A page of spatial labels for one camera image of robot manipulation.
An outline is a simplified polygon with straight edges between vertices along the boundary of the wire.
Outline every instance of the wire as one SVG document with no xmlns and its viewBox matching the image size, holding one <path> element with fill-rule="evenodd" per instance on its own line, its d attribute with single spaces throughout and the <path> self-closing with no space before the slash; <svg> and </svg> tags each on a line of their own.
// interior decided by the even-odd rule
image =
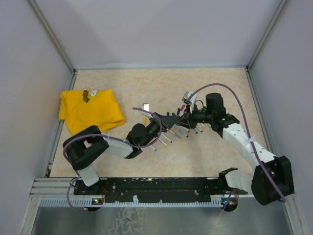
<svg viewBox="0 0 313 235">
<path fill-rule="evenodd" d="M 226 203 L 223 206 L 223 209 L 222 209 L 223 211 L 225 211 L 227 204 L 229 204 L 229 199 L 230 199 L 231 195 L 235 194 L 235 200 L 238 201 L 238 196 L 239 196 L 238 190 L 239 190 L 238 188 L 235 188 L 232 192 L 230 192 L 230 194 L 228 195 L 228 197 L 226 199 Z"/>
<path fill-rule="evenodd" d="M 236 98 L 237 102 L 238 102 L 238 105 L 240 107 L 240 110 L 241 110 L 241 113 L 243 114 L 243 118 L 244 118 L 244 122 L 245 122 L 245 126 L 246 126 L 246 133 L 249 137 L 249 139 L 251 138 L 251 133 L 250 133 L 250 130 L 249 130 L 249 127 L 248 127 L 248 122 L 246 120 L 246 115 L 245 115 L 245 112 L 244 112 L 244 109 L 243 109 L 243 106 L 238 98 L 238 96 L 236 95 L 236 93 L 227 85 L 225 84 L 222 84 L 222 83 L 211 83 L 211 84 L 208 84 L 208 85 L 205 85 L 199 89 L 197 89 L 195 92 L 193 92 L 189 97 L 188 97 L 188 100 L 190 100 L 196 93 L 198 93 L 199 91 L 203 90 L 204 88 L 207 88 L 207 87 L 212 87 L 212 86 L 221 86 L 221 87 L 225 87 L 227 88 Z M 251 141 L 250 142 L 251 146 L 252 146 L 252 149 L 253 149 L 253 152 L 255 154 L 255 157 L 261 167 L 261 169 L 263 170 L 263 172 L 265 173 L 266 177 L 268 178 L 269 182 L 273 185 L 274 189 L 277 191 L 277 193 L 279 194 L 279 196 L 281 197 L 282 201 L 283 202 L 286 202 L 286 199 L 285 199 L 285 196 L 283 195 L 283 193 L 281 192 L 281 190 L 279 189 L 279 187 L 276 185 L 276 183 L 274 182 L 274 180 L 272 179 L 272 177 L 270 176 L 270 174 L 268 173 L 268 171 L 266 170 L 264 164 L 262 163 L 257 151 L 256 151 L 256 148 L 255 148 L 255 145 L 254 145 L 254 142 Z"/>
<path fill-rule="evenodd" d="M 76 210 L 76 211 L 78 211 L 78 212 L 88 212 L 88 209 L 87 209 L 87 208 L 79 209 L 79 208 L 74 207 L 74 206 L 71 204 L 70 200 L 69 200 L 69 191 L 70 191 L 71 187 L 74 186 L 73 184 L 74 184 L 78 179 L 80 179 L 80 177 L 73 178 L 73 179 L 70 181 L 70 183 L 69 183 L 69 187 L 68 187 L 68 189 L 67 189 L 67 203 L 68 203 L 68 205 L 69 205 L 71 208 L 73 208 L 74 210 Z"/>
<path fill-rule="evenodd" d="M 104 198 L 107 196 L 107 188 L 105 188 L 105 187 L 101 187 L 101 188 L 103 188 L 103 190 L 101 192 L 101 198 L 102 198 L 102 204 L 103 204 L 104 203 Z"/>
<path fill-rule="evenodd" d="M 195 101 L 195 103 L 196 103 L 197 101 L 200 101 L 200 102 L 202 103 L 202 107 L 204 107 L 204 103 L 203 103 L 202 100 L 197 99 L 197 100 Z"/>
</svg>

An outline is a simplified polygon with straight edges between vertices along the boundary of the metal base panel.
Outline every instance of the metal base panel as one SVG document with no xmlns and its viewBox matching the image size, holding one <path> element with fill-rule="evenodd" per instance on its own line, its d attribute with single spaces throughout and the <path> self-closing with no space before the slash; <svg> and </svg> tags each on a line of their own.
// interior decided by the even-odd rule
<svg viewBox="0 0 313 235">
<path fill-rule="evenodd" d="M 234 212 L 220 208 L 105 207 L 77 212 L 69 207 L 39 206 L 32 235 L 289 235 L 286 207 L 266 207 L 240 198 Z"/>
</svg>

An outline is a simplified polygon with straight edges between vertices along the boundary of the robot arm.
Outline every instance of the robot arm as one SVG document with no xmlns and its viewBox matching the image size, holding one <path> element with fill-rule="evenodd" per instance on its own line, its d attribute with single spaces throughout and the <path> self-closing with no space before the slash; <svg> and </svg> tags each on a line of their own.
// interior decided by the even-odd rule
<svg viewBox="0 0 313 235">
<path fill-rule="evenodd" d="M 208 94 L 206 96 L 206 107 L 200 110 L 195 104 L 196 96 L 194 95 L 189 99 L 191 94 L 191 92 L 186 92 L 182 99 L 187 105 L 182 116 L 163 116 L 154 113 L 160 119 L 161 127 L 155 118 L 148 116 L 150 124 L 147 126 L 140 123 L 134 125 L 124 141 L 109 138 L 106 134 L 101 133 L 97 126 L 91 126 L 66 140 L 63 147 L 68 145 L 65 152 L 73 169 L 81 176 L 86 186 L 92 186 L 99 181 L 99 176 L 92 162 L 103 152 L 131 159 L 142 152 L 141 146 L 147 145 L 157 137 L 160 128 L 162 132 L 167 132 L 174 125 L 195 129 L 197 123 L 208 123 L 213 131 L 237 148 L 254 170 L 254 174 L 240 172 L 236 168 L 221 172 L 219 179 L 225 188 L 239 188 L 248 193 L 253 193 L 257 201 L 262 205 L 267 205 L 280 199 L 280 195 L 273 188 L 256 159 L 250 144 L 253 141 L 260 160 L 283 195 L 290 195 L 294 192 L 290 161 L 285 156 L 276 157 L 263 148 L 256 140 L 250 139 L 238 119 L 226 113 L 221 94 Z M 77 138 L 80 139 L 72 144 L 68 144 Z M 130 147 L 129 144 L 138 146 L 138 148 Z"/>
</svg>

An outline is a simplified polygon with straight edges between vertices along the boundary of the beige floor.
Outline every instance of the beige floor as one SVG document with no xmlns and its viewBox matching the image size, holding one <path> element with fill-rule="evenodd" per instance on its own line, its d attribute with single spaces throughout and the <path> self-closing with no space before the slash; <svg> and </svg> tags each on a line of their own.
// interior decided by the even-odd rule
<svg viewBox="0 0 313 235">
<path fill-rule="evenodd" d="M 220 82 L 229 85 L 238 95 L 246 112 L 251 134 L 263 146 L 265 141 L 256 113 L 246 73 L 241 68 L 223 69 L 144 69 L 144 70 L 83 70 L 78 72 L 74 90 L 112 89 L 126 117 L 126 124 L 110 130 L 112 136 L 125 138 L 132 126 L 143 122 L 143 116 L 132 107 L 149 103 L 152 112 L 176 112 L 182 106 L 185 91 Z M 207 93 L 219 92 L 226 110 L 244 125 L 238 104 L 232 94 L 222 87 L 207 88 L 198 95 L 205 101 Z M 237 167 L 252 172 L 238 151 L 220 136 L 205 128 L 203 133 L 191 133 L 180 141 L 172 134 L 168 147 L 157 142 L 153 152 L 145 148 L 135 159 L 101 155 L 93 164 L 102 177 L 209 177 L 222 170 Z M 75 172 L 62 155 L 62 143 L 71 135 L 63 126 L 60 142 L 51 171 L 51 177 L 72 177 Z"/>
</svg>

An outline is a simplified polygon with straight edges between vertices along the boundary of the black logo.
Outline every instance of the black logo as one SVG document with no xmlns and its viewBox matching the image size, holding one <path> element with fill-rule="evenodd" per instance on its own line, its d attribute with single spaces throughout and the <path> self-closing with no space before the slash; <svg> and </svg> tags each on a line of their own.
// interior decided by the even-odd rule
<svg viewBox="0 0 313 235">
<path fill-rule="evenodd" d="M 89 98 L 88 98 L 88 91 L 87 90 L 84 90 L 84 92 L 83 92 L 83 100 L 86 102 L 86 103 L 88 103 L 88 101 L 90 100 Z"/>
</svg>

